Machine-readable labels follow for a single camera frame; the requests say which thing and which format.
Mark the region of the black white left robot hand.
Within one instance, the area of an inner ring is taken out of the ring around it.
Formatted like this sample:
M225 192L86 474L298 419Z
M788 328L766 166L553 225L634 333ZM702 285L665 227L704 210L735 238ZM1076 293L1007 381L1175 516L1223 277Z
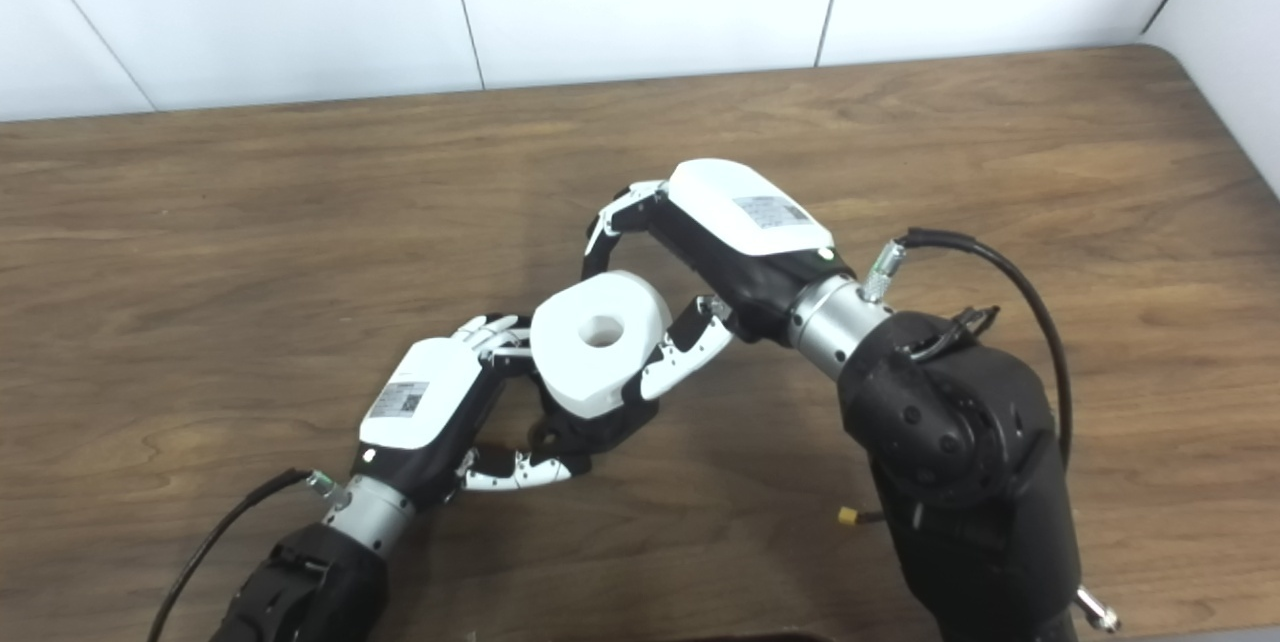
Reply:
M412 343L358 425L352 477L385 483L422 512L460 491L517 491L588 474L588 455L477 441L509 379L541 382L530 327L527 315L479 315L452 335Z

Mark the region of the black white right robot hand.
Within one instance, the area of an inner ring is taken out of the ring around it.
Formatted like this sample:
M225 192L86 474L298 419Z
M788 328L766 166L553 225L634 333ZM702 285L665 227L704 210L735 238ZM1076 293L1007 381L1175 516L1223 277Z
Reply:
M630 233L655 238L709 286L667 329L623 400L655 402L732 340L769 340L840 379L859 343L882 322L861 303L835 238L803 205L749 165L680 162L668 180L635 182L588 228L582 278L605 272Z

